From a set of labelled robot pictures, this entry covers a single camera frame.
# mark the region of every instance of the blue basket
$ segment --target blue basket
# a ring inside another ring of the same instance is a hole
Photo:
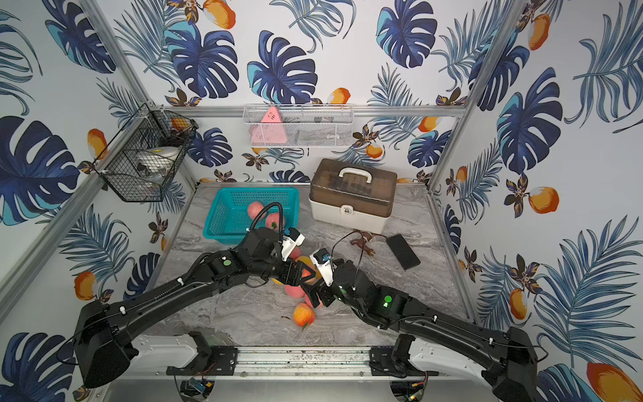
[[[285,227],[296,228],[299,221],[299,190],[296,188],[222,188],[212,203],[205,221],[203,236],[223,244],[238,244],[246,235],[252,219],[248,216],[248,206],[259,201],[263,205],[278,202],[284,208]],[[278,212],[270,208],[269,214]],[[262,219],[257,228],[266,225]]]

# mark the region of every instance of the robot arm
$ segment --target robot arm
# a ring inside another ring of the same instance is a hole
[[[400,359],[420,370],[448,369],[451,350],[453,357],[463,355],[481,366],[470,366],[463,371],[458,363],[462,360],[460,357],[453,362],[453,370],[470,372],[471,378],[481,376],[500,399],[505,402],[534,400],[536,355],[523,331],[510,328],[503,333],[442,314],[402,291],[374,284],[352,261],[331,262],[325,249],[311,257],[316,263],[330,267],[332,282],[328,284],[330,276],[326,272],[322,280],[306,284],[315,272],[302,262],[283,257],[284,246],[301,244],[303,236],[294,228],[284,232],[284,238],[288,239],[279,241],[277,232],[252,228],[236,248],[201,255],[185,274],[158,288],[123,302],[94,301],[85,305],[74,337],[85,386],[99,387],[123,374],[138,354],[132,341],[150,326],[198,300],[243,284],[253,276],[264,280],[273,277],[293,286],[301,284],[314,303],[319,299],[328,306],[338,300],[350,306],[367,324],[410,334],[402,336],[412,335],[413,339],[406,338],[406,346],[399,348],[404,355]],[[426,363],[424,354],[419,352],[426,340],[446,347],[442,350],[434,347],[433,353],[441,356],[441,362]]]

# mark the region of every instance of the brown transparent lid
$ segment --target brown transparent lid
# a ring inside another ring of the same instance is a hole
[[[365,214],[389,217],[397,174],[333,159],[321,161],[311,182],[311,200],[326,205],[350,205]]]

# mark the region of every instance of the phone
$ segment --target phone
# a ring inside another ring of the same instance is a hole
[[[397,258],[405,271],[409,268],[420,265],[420,260],[401,234],[387,238],[386,243],[391,248],[395,258]]]

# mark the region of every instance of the marble tabletop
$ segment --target marble tabletop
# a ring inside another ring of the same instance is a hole
[[[160,268],[156,284],[183,274],[202,252],[228,247],[203,237],[204,222],[220,188],[222,185],[199,186],[172,242],[172,249]],[[330,249],[338,239],[351,232],[349,228],[315,221],[308,201],[309,187],[298,185],[296,188],[300,191],[297,227],[306,236],[301,246],[302,255],[321,247]],[[369,257],[365,253],[360,269],[376,283],[403,290],[439,311],[466,320],[425,197],[424,186],[398,186],[392,216],[384,232],[385,235],[403,234],[421,265],[403,270],[384,239],[375,237],[368,244],[376,255]],[[346,239],[337,245],[334,254],[356,262],[359,251]],[[349,307],[338,301],[330,307],[318,307],[315,322],[302,330],[289,319],[295,306],[302,301],[286,295],[284,287],[273,281],[257,289],[237,286],[180,310],[146,333],[174,335],[201,331],[212,345],[368,346],[395,343],[397,333],[364,324]]]

